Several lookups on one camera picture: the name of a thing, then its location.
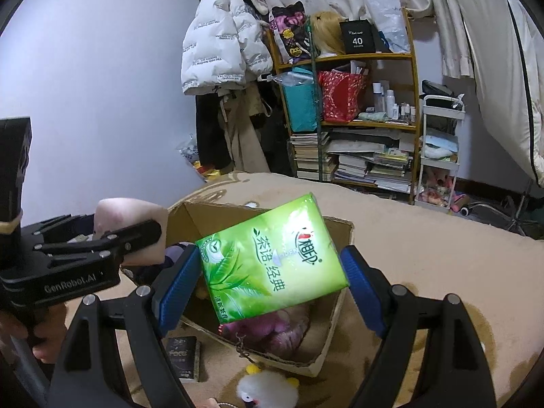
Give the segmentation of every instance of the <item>human hand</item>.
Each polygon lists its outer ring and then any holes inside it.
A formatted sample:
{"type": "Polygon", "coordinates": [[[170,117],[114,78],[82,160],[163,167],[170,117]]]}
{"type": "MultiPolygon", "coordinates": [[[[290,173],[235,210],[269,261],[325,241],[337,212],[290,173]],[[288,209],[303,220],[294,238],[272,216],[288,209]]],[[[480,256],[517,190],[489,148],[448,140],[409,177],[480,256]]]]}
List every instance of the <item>human hand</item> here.
{"type": "MultiPolygon", "coordinates": [[[[55,363],[67,331],[65,319],[66,305],[55,305],[48,309],[45,320],[34,327],[34,335],[44,341],[34,346],[32,353],[43,363],[55,363]]],[[[28,329],[13,315],[3,311],[0,311],[0,333],[17,339],[28,337],[28,329]]]]}

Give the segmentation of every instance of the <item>beige blanket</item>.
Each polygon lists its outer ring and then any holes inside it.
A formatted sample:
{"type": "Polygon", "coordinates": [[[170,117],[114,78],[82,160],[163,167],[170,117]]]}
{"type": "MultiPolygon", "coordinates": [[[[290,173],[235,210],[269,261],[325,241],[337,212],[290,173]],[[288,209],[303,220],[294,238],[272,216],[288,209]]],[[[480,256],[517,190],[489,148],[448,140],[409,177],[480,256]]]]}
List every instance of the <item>beige blanket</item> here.
{"type": "MultiPolygon", "coordinates": [[[[542,243],[456,216],[277,174],[232,173],[184,200],[273,208],[308,192],[317,197],[323,215],[354,223],[353,243],[391,283],[403,283],[429,298],[442,299],[449,292],[461,296],[485,344],[499,404],[507,400],[544,346],[542,243]]],[[[124,278],[103,294],[121,296],[133,288],[124,278]]],[[[301,378],[300,407],[347,406],[375,355],[379,340],[365,328],[351,297],[342,311],[322,372],[317,378],[301,378]]],[[[171,335],[187,333],[192,332],[181,328],[171,335]]],[[[417,379],[421,336],[398,403],[409,400],[417,379]]],[[[215,397],[243,406],[235,388],[247,362],[214,340],[200,339],[205,381],[186,385],[189,395],[196,402],[215,397]]],[[[130,388],[142,403],[123,335],[120,342],[130,388]]]]}

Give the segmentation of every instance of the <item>white wall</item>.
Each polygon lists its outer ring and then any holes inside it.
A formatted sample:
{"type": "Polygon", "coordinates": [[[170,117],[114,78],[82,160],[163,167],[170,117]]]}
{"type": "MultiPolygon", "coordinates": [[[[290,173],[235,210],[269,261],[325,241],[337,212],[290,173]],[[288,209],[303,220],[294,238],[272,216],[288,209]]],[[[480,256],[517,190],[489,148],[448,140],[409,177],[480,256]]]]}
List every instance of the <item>white wall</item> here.
{"type": "Polygon", "coordinates": [[[202,181],[175,150],[195,130],[182,42],[198,0],[24,0],[0,37],[0,117],[30,116],[24,221],[104,197],[161,205],[202,181]]]}
{"type": "MultiPolygon", "coordinates": [[[[442,76],[439,34],[431,18],[412,24],[420,81],[445,84],[456,94],[465,93],[467,115],[459,138],[459,177],[521,192],[529,177],[487,132],[478,106],[473,79],[442,76]]],[[[542,190],[534,194],[542,196],[542,190]]]]}

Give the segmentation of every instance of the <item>white rolling cart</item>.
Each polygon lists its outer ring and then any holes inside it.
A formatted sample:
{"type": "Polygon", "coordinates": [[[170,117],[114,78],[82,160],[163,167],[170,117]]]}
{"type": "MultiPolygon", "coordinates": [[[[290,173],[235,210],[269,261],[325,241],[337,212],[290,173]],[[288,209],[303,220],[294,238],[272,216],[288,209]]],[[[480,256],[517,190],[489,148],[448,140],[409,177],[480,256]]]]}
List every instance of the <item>white rolling cart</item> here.
{"type": "Polygon", "coordinates": [[[459,136],[458,132],[462,125],[462,121],[464,119],[464,103],[461,102],[462,109],[461,110],[454,110],[452,108],[443,108],[443,107],[433,107],[429,106],[428,102],[431,100],[444,100],[444,101],[450,101],[450,102],[460,102],[457,98],[450,98],[450,97],[444,97],[439,95],[427,95],[423,99],[423,107],[422,107],[422,113],[423,113],[423,133],[422,133],[422,150],[421,150],[421,163],[420,163],[420,181],[417,185],[417,194],[415,196],[415,205],[419,205],[420,207],[428,208],[431,210],[437,210],[442,211],[444,213],[447,213],[450,210],[450,207],[452,205],[452,198],[453,194],[455,192],[455,183],[457,182],[457,173],[459,171],[460,167],[460,161],[459,161],[459,152],[458,152],[458,158],[457,162],[451,162],[451,161],[442,161],[442,160],[436,160],[436,159],[430,159],[425,158],[425,144],[426,144],[426,134],[427,134],[427,116],[441,116],[443,118],[451,118],[455,119],[457,121],[457,124],[455,126],[455,136],[459,136]],[[423,170],[425,166],[431,166],[431,167],[438,167],[439,169],[446,169],[449,170],[450,176],[453,176],[453,184],[452,188],[449,193],[448,197],[448,203],[444,207],[441,207],[440,205],[434,205],[429,204],[427,202],[420,201],[420,194],[423,191],[423,185],[422,185],[422,178],[423,178],[423,170]]]}

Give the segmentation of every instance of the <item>blue gripper pad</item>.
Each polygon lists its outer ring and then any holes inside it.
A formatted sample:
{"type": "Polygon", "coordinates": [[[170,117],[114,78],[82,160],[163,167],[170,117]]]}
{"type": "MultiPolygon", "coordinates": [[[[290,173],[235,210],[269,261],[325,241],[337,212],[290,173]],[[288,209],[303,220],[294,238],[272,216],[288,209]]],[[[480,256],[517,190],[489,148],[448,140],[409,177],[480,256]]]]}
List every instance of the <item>blue gripper pad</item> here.
{"type": "Polygon", "coordinates": [[[201,273],[199,248],[191,245],[172,267],[161,271],[153,281],[155,293],[151,309],[163,337],[176,328],[201,273]]]}
{"type": "MultiPolygon", "coordinates": [[[[385,284],[385,287],[380,287],[382,290],[376,290],[373,287],[371,282],[374,278],[373,274],[379,270],[372,269],[353,245],[342,250],[340,260],[349,280],[349,289],[352,292],[355,304],[357,304],[359,312],[363,316],[364,324],[383,339],[387,333],[387,325],[384,321],[384,310],[387,310],[384,306],[388,302],[387,291],[385,290],[387,284],[385,284]]],[[[387,283],[381,272],[380,275],[381,278],[379,279],[384,279],[387,283]]]]}

